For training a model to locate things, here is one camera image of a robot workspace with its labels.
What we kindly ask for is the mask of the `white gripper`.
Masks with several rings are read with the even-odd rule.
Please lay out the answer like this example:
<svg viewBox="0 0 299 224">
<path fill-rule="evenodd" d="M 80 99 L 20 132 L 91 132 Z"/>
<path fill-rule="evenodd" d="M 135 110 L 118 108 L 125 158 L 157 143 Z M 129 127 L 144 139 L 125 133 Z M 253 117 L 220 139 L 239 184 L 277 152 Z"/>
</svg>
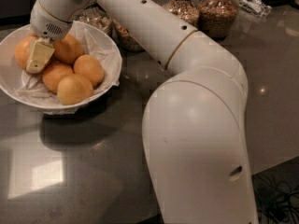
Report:
<svg viewBox="0 0 299 224">
<path fill-rule="evenodd" d="M 36 0 L 31 11 L 30 23 L 35 35 L 40 36 L 30 44 L 25 70 L 38 74 L 49 64 L 54 53 L 51 40 L 62 40 L 72 26 L 74 9 L 68 4 Z"/>
</svg>

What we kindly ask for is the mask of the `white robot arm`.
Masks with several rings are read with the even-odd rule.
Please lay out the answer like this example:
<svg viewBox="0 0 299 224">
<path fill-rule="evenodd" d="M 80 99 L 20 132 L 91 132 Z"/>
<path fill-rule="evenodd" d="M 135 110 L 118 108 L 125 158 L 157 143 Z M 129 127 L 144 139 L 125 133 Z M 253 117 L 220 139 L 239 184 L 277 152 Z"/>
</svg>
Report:
<svg viewBox="0 0 299 224">
<path fill-rule="evenodd" d="M 36 0 L 36 35 L 62 39 L 92 0 Z M 143 146 L 165 224 L 259 224 L 244 113 L 248 80 L 229 51 L 151 0 L 94 0 L 171 78 L 149 98 Z"/>
</svg>

